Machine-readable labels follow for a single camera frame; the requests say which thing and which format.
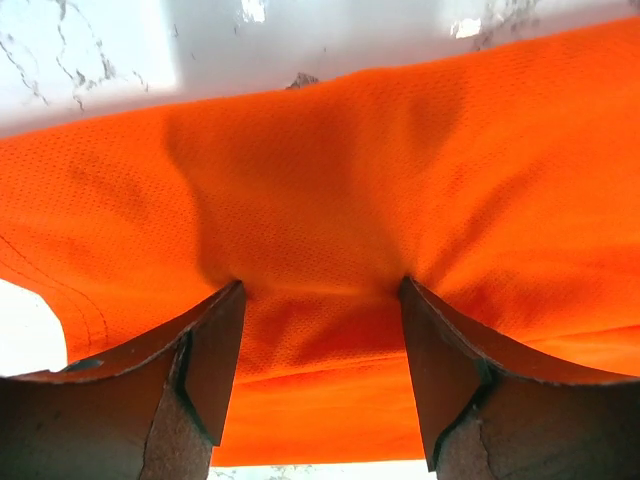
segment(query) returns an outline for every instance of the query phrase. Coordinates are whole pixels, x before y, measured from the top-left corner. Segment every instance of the orange fabric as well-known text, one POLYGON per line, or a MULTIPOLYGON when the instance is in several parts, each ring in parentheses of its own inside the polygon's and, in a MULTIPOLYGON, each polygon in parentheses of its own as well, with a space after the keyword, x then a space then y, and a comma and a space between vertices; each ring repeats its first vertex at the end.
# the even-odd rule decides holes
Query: orange fabric
POLYGON ((406 273, 543 351, 640 375, 640 20, 0 141, 0 274, 70 360, 233 278, 218 464, 422 456, 406 273))

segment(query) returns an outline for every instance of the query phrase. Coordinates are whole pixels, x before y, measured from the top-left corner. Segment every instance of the orange cloth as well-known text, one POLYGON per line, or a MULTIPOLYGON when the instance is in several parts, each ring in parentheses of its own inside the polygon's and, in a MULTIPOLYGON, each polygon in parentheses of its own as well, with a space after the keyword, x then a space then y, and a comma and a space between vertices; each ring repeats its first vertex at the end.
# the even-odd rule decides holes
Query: orange cloth
POLYGON ((0 141, 0 275, 70 360, 234 278, 218 464, 423 455, 410 273, 561 358, 640 375, 640 19, 298 91, 0 141))

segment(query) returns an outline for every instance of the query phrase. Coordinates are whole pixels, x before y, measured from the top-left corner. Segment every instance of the orange shirt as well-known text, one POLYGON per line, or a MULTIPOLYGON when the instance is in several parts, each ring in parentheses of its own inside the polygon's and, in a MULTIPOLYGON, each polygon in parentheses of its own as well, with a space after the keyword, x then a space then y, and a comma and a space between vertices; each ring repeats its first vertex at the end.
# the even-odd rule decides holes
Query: orange shirt
POLYGON ((412 274, 542 351, 640 375, 640 19, 0 141, 0 275, 70 361, 234 278, 218 464, 423 455, 412 274))

